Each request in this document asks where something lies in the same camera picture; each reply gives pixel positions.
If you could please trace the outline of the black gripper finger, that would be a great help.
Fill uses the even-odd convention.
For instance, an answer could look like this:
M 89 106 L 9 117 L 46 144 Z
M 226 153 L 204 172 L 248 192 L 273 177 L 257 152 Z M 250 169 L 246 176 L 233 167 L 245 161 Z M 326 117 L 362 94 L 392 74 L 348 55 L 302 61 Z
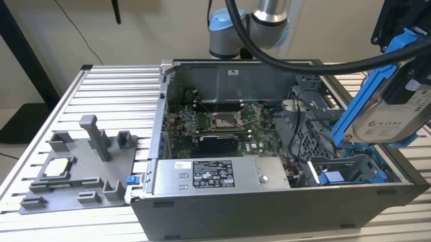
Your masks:
M 414 59 L 397 69 L 382 93 L 385 103 L 405 104 L 421 85 L 429 86 L 429 59 Z

